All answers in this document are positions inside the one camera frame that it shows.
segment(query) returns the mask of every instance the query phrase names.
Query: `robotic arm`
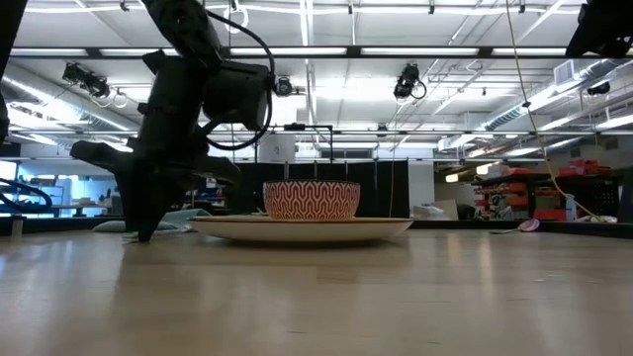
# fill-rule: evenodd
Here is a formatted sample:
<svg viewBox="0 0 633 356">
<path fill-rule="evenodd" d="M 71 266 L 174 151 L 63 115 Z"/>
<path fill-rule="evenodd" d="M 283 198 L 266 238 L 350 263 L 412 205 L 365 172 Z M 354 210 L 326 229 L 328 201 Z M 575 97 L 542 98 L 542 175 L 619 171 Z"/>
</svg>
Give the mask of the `robotic arm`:
<svg viewBox="0 0 633 356">
<path fill-rule="evenodd" d="M 147 242 L 158 223 L 186 191 L 204 186 L 209 176 L 239 183 L 239 169 L 228 159 L 208 156 L 209 144 L 241 149 L 258 141 L 272 116 L 274 58 L 253 32 L 207 11 L 196 0 L 143 0 L 158 30 L 180 56 L 162 50 L 143 56 L 155 74 L 147 103 L 139 104 L 143 121 L 133 152 L 105 143 L 78 141 L 70 155 L 115 174 L 128 231 Z M 266 66 L 223 61 L 211 16 L 238 27 L 269 54 Z M 266 106 L 268 116 L 265 119 Z M 198 125 L 200 111 L 211 120 Z M 244 124 L 257 134 L 248 142 L 224 146 L 207 138 L 220 124 Z"/>
</svg>

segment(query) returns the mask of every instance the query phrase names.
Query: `beige plate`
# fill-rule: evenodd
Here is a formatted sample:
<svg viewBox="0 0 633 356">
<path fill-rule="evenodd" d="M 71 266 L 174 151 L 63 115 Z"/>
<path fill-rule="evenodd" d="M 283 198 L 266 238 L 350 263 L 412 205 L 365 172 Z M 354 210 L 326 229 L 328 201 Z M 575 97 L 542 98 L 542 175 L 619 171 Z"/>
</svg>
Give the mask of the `beige plate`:
<svg viewBox="0 0 633 356">
<path fill-rule="evenodd" d="M 248 241 L 367 241 L 404 232 L 412 219 L 355 218 L 346 221 L 276 221 L 268 217 L 192 218 L 191 225 L 209 236 Z"/>
</svg>

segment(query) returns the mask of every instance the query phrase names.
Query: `ceiling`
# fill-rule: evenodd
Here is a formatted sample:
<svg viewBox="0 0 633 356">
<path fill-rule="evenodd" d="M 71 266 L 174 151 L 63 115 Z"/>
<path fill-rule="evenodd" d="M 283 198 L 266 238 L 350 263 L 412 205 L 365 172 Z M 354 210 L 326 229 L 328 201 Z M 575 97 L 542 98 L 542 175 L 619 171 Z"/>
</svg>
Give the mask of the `ceiling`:
<svg viewBox="0 0 633 356">
<path fill-rule="evenodd" d="M 416 0 L 353 0 L 353 15 L 347 13 L 347 0 L 256 0 L 239 3 L 248 13 L 247 28 L 271 46 L 511 45 L 506 14 L 482 15 L 495 9 L 503 11 L 504 0 L 436 0 L 434 15 L 427 14 L 428 1 Z M 516 37 L 520 39 L 519 45 L 566 46 L 576 29 L 577 14 L 584 1 L 527 0 L 525 3 L 528 11 L 510 15 Z M 129 12 L 117 9 L 120 1 L 116 0 L 32 0 L 15 46 L 169 46 L 137 1 L 127 0 L 126 4 L 131 7 Z M 512 1 L 513 7 L 518 4 L 519 1 Z M 227 1 L 206 1 L 206 5 L 222 14 Z M 556 5 L 557 10 L 550 13 L 548 9 L 552 5 Z M 312 16 L 305 16 L 305 25 L 302 25 L 304 15 L 300 13 L 302 6 L 314 9 Z M 63 13 L 103 7 L 112 10 Z M 243 19 L 242 14 L 232 16 L 237 22 Z M 215 26 L 223 45 L 255 45 L 245 34 L 230 34 L 220 23 L 215 23 Z M 13 58 L 11 63 L 55 84 L 60 92 L 66 85 L 61 74 L 68 61 L 78 62 L 82 67 L 107 77 L 111 86 L 120 88 L 129 98 L 127 104 L 123 108 L 110 105 L 105 110 L 140 123 L 141 115 L 136 112 L 136 103 L 148 95 L 152 74 L 138 59 Z M 266 64 L 259 59 L 244 61 Z M 415 105 L 401 107 L 394 100 L 393 88 L 405 65 L 412 62 L 417 64 L 421 73 L 428 71 L 423 77 L 428 95 Z M 522 59 L 520 64 L 526 87 L 537 87 L 550 80 L 554 68 L 563 62 L 563 59 Z M 367 130 L 375 129 L 377 124 L 388 124 L 390 129 L 400 130 L 465 130 L 471 129 L 470 118 L 486 116 L 520 100 L 519 77 L 512 59 L 338 58 L 310 59 L 308 66 L 315 74 L 314 123 L 334 125 L 340 129 Z M 307 62 L 304 59 L 278 59 L 277 68 L 277 74 L 289 76 L 293 85 L 307 86 Z M 614 87 L 614 90 L 626 91 L 628 79 L 619 79 L 619 87 Z M 53 95 L 51 88 L 55 87 L 47 87 L 46 91 Z M 68 91 L 89 98 L 80 89 L 73 87 Z M 583 103 L 602 100 L 605 98 L 586 98 Z M 569 115 L 579 107 L 579 95 L 573 93 L 539 109 L 536 114 L 551 121 Z M 298 110 L 297 120 L 307 123 L 309 115 L 305 105 L 300 105 Z M 522 130 L 527 130 L 529 122 L 525 118 L 521 120 L 525 125 Z M 52 137 L 58 140 L 68 138 L 67 135 Z M 414 136 L 409 142 L 438 142 L 439 139 L 440 135 Z"/>
</svg>

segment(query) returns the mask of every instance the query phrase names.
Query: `red patterned bowl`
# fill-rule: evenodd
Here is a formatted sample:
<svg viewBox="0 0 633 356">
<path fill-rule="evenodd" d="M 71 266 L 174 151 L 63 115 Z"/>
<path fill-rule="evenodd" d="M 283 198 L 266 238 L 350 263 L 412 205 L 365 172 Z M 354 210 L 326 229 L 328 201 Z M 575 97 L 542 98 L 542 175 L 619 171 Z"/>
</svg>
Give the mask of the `red patterned bowl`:
<svg viewBox="0 0 633 356">
<path fill-rule="evenodd" d="M 346 220 L 354 218 L 360 184 L 289 180 L 264 183 L 266 212 L 277 220 Z"/>
</svg>

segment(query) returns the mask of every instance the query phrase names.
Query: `table surface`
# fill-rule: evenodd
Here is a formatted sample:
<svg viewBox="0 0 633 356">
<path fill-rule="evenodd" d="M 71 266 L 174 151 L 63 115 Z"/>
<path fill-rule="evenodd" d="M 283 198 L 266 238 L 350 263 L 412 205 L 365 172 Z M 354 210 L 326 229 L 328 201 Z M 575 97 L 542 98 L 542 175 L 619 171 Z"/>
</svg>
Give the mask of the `table surface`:
<svg viewBox="0 0 633 356">
<path fill-rule="evenodd" d="M 410 230 L 339 248 L 196 233 L 0 240 L 0 355 L 630 355 L 633 241 Z"/>
</svg>

